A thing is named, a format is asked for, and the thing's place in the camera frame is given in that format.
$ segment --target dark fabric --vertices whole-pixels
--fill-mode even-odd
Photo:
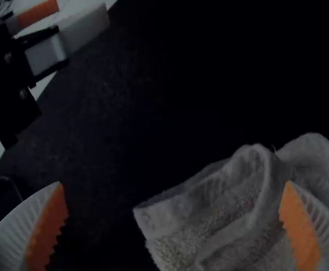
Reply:
[[[70,219],[50,270],[156,270],[135,205],[243,144],[329,139],[325,95],[314,100],[329,51],[313,59],[316,37],[258,9],[119,0],[111,28],[54,77],[42,117],[0,161],[35,190],[64,185]]]

